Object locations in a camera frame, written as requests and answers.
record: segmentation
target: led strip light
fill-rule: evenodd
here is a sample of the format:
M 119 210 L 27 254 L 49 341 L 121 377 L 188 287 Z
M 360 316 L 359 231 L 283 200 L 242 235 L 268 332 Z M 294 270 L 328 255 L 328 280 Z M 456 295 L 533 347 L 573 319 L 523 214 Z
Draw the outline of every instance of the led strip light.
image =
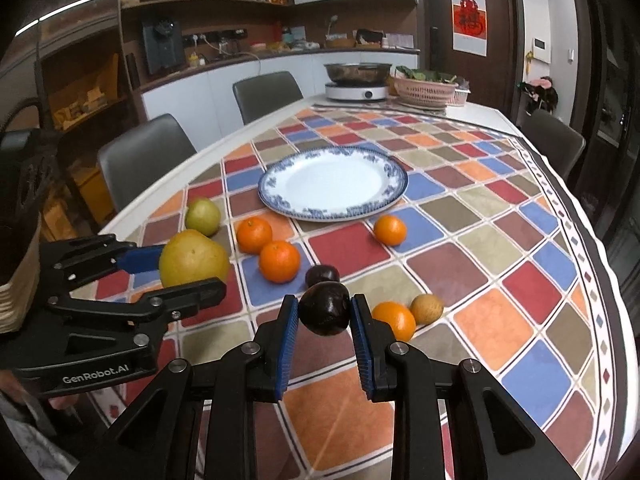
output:
M 37 20 L 33 20 L 31 23 L 28 23 L 27 25 L 25 25 L 23 28 L 18 30 L 18 32 L 16 32 L 15 35 L 18 36 L 19 34 L 22 34 L 25 30 L 29 30 L 31 27 L 33 27 L 33 25 L 36 25 L 38 22 L 43 22 L 44 20 L 49 19 L 51 16 L 55 16 L 56 14 L 59 14 L 60 12 L 64 12 L 65 10 L 73 9 L 74 7 L 77 7 L 79 5 L 82 5 L 82 4 L 85 4 L 87 2 L 91 2 L 91 1 L 93 1 L 93 0 L 78 0 L 76 2 L 73 2 L 72 4 L 68 4 L 68 5 L 65 5 L 64 7 L 60 7 L 59 9 L 52 10 L 49 14 L 45 14 L 41 18 L 39 18 Z

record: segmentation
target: oval plate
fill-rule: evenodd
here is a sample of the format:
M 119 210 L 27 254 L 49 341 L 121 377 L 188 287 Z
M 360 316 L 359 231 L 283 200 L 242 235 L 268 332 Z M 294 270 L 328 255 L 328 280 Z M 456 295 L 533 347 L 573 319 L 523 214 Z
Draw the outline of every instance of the oval plate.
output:
M 393 205 L 409 177 L 382 153 L 331 146 L 286 156 L 260 178 L 258 195 L 281 215 L 313 222 L 364 218 Z

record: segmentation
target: white plastic basket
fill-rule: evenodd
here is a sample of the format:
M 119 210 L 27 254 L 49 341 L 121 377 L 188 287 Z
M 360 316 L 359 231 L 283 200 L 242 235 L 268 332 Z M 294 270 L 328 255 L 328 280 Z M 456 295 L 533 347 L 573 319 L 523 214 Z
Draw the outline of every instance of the white plastic basket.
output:
M 447 102 L 449 106 L 464 106 L 466 103 L 466 98 L 471 94 L 469 90 L 461 90 L 460 88 L 456 88 L 456 91 L 453 94 L 453 97 Z
M 434 83 L 395 77 L 394 85 L 400 100 L 421 107 L 444 108 L 453 99 L 457 84 Z

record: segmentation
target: chair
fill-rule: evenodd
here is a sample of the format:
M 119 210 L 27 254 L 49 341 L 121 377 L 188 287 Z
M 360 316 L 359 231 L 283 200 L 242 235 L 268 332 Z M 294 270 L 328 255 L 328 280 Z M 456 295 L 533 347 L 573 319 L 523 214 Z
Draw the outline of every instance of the chair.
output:
M 234 84 L 234 95 L 244 124 L 302 99 L 298 83 L 289 72 L 274 72 L 238 81 Z
M 542 110 L 535 110 L 524 121 L 522 133 L 548 158 L 563 180 L 569 176 L 586 144 L 580 133 Z
M 169 114 L 140 124 L 101 147 L 98 164 L 116 211 L 195 153 L 184 130 Z

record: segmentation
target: colorful tablecloth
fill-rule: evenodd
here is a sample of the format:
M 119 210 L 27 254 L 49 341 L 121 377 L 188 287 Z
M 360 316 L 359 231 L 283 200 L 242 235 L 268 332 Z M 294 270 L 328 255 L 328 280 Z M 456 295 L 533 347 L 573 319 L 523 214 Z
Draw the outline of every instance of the colorful tablecloth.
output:
M 375 241 L 369 221 L 292 221 L 258 198 L 258 180 L 270 164 L 298 151 L 350 144 L 388 153 L 408 171 L 408 189 L 393 208 L 408 236 L 396 248 Z M 128 239 L 167 241 L 182 229 L 186 204 L 197 196 L 212 199 L 223 214 L 214 239 L 231 255 L 228 293 L 220 306 L 170 326 L 161 367 L 177 356 L 194 364 L 215 360 L 252 339 L 285 294 L 303 292 L 306 269 L 332 264 L 371 307 L 408 304 L 423 292 L 440 296 L 444 316 L 418 327 L 411 344 L 442 361 L 480 360 L 582 478 L 599 478 L 616 459 L 626 407 L 616 299 L 574 203 L 523 138 L 389 110 L 307 109 L 213 164 Z M 268 283 L 257 258 L 238 251 L 234 226 L 249 215 L 267 219 L 274 238 L 298 248 L 302 268 L 292 282 Z M 157 272 L 119 272 L 87 291 L 134 301 L 159 287 Z M 94 397 L 113 420 L 148 382 Z M 444 405 L 441 417 L 453 477 Z M 261 480 L 389 478 L 394 409 L 367 402 L 348 332 L 321 338 L 301 325 L 284 400 L 258 405 L 255 419 Z

